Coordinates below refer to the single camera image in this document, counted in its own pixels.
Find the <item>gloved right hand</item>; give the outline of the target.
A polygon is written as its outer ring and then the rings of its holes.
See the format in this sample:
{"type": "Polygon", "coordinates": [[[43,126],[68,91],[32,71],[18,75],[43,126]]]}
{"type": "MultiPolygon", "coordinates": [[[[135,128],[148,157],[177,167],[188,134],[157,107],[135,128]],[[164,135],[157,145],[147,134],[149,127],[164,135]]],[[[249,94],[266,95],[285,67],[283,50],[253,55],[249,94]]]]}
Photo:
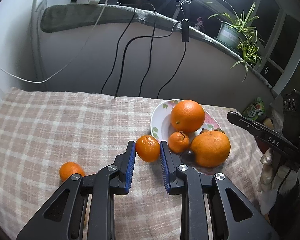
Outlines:
{"type": "Polygon", "coordinates": [[[260,209],[262,215],[269,213],[278,197],[285,197],[297,184],[298,173],[286,165],[279,167],[275,173],[274,153],[269,148],[261,157],[262,172],[258,182],[258,191],[261,192],[260,209]]]}

